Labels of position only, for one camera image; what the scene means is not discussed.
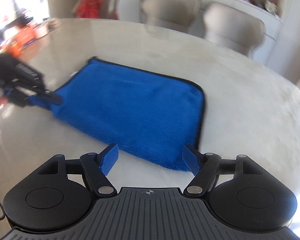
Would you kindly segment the beige dining chair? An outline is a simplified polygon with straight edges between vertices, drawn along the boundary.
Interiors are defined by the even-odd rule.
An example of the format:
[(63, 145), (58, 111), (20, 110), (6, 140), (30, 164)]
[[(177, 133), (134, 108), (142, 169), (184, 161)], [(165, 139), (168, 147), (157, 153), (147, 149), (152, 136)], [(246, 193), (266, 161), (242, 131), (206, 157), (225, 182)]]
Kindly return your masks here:
[(205, 40), (247, 57), (262, 44), (266, 30), (260, 19), (217, 2), (204, 10), (203, 25)]
[(199, 14), (201, 0), (143, 0), (146, 24), (187, 33)]

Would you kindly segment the beige dining chair right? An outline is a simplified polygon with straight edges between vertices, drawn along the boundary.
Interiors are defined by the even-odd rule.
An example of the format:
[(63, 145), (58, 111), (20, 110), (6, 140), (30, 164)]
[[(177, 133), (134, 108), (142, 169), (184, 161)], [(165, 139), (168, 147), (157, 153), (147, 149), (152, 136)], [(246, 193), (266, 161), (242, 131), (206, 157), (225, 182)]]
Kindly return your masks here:
[(247, 57), (262, 44), (266, 30), (260, 19), (217, 2), (204, 10), (203, 25), (205, 40)]

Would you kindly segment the beige dining chair left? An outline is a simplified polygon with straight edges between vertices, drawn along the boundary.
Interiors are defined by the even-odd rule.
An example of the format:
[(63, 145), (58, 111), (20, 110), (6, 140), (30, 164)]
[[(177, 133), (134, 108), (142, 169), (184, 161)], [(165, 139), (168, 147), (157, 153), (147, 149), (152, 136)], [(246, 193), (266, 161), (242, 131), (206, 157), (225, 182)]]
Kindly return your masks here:
[(187, 33), (199, 14), (201, 0), (143, 0), (146, 24)]

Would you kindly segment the chair with red cloth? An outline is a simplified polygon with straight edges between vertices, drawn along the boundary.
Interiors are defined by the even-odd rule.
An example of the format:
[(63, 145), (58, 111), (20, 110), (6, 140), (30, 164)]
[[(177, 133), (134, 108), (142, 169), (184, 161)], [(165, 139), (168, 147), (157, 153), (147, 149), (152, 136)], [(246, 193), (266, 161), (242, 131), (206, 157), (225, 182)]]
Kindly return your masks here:
[[(72, 9), (72, 13), (76, 16), (76, 9), (79, 5), (80, 0), (76, 3)], [(100, 18), (96, 19), (108, 19), (108, 20), (118, 20), (119, 15), (117, 12), (119, 0), (103, 0), (100, 11)]]

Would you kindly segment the grey and blue towel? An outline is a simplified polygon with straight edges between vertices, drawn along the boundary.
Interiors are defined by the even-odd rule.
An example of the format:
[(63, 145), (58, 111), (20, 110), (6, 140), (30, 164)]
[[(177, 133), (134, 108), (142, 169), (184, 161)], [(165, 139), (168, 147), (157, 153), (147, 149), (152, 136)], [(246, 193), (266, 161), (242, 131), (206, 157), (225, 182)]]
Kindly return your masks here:
[(183, 147), (198, 147), (205, 112), (205, 94), (196, 83), (93, 57), (56, 94), (60, 105), (37, 96), (30, 101), (96, 140), (187, 171)]

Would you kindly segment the orange box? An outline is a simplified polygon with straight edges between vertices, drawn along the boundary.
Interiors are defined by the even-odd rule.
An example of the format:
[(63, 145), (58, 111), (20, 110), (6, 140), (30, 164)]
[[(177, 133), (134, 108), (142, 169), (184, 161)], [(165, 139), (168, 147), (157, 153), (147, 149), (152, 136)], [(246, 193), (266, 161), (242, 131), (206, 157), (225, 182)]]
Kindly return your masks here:
[(14, 57), (19, 57), (23, 49), (37, 39), (35, 28), (27, 25), (23, 28), (11, 27), (4, 32), (6, 49)]

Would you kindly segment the red patterned cloth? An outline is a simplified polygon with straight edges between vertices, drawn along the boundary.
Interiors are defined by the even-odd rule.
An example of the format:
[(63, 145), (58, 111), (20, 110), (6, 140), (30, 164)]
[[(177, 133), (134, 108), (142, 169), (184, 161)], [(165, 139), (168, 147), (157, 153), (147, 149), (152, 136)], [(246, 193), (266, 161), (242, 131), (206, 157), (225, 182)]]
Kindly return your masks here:
[(100, 18), (103, 0), (80, 0), (76, 9), (76, 18)]

